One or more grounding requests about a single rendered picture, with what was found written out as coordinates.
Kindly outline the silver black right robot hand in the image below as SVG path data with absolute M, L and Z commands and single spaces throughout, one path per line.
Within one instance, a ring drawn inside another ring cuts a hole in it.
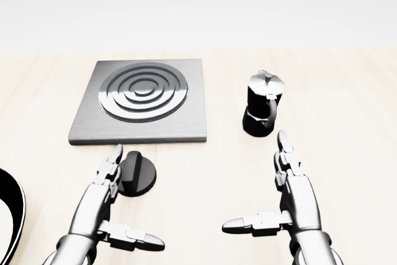
M 291 235 L 320 230 L 321 217 L 311 182 L 300 169 L 301 159 L 284 130 L 277 134 L 279 150 L 274 154 L 275 185 L 282 193 L 280 213 L 260 211 L 253 216 L 228 220 L 222 232 L 275 236 L 281 230 Z

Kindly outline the round black stove knob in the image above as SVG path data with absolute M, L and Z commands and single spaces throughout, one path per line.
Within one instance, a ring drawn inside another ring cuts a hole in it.
M 139 151 L 130 151 L 120 163 L 122 175 L 118 192 L 126 197 L 138 197 L 147 193 L 156 182 L 154 164 Z

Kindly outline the black silver moka pot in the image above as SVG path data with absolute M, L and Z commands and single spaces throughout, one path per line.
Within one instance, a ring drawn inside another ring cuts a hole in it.
M 254 137 L 266 137 L 274 129 L 277 106 L 285 83 L 266 70 L 259 70 L 248 83 L 248 105 L 244 111 L 243 129 Z

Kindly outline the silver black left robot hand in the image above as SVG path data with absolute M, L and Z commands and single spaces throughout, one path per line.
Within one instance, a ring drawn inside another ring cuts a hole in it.
M 86 236 L 95 243 L 108 242 L 111 247 L 126 251 L 135 248 L 145 251 L 162 251 L 164 241 L 157 236 L 139 231 L 124 224 L 111 224 L 110 207 L 115 202 L 122 175 L 120 163 L 123 146 L 118 144 L 112 154 L 97 170 L 94 182 L 88 185 L 74 213 L 69 232 Z

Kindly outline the flat dark stove plate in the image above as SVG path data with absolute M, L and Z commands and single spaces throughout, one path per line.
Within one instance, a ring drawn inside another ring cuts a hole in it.
M 98 61 L 71 145 L 205 142 L 200 59 Z

